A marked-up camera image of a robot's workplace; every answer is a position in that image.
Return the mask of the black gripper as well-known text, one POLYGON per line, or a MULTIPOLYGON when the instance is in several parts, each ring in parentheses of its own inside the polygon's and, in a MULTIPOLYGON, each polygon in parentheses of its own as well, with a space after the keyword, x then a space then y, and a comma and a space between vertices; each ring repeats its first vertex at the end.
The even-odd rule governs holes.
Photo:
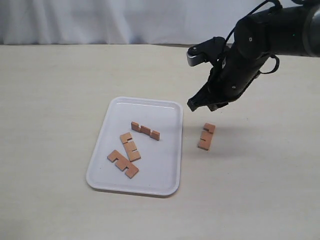
POLYGON ((236 101, 259 75, 267 59, 266 54, 246 58, 237 49, 231 49, 218 72, 187 101, 187 106, 192 112, 200 107, 207 107, 213 112, 236 101))

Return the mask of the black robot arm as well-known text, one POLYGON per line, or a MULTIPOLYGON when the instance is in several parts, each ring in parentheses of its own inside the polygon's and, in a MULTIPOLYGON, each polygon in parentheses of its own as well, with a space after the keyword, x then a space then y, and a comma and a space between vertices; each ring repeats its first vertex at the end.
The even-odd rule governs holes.
POLYGON ((294 7, 283 7, 276 0, 273 7, 241 18, 230 34, 231 46, 226 38, 215 36, 188 49, 191 67, 212 65, 206 83, 187 101, 191 111, 200 107, 215 111, 239 99, 268 59, 319 57, 320 3, 297 0, 294 7))

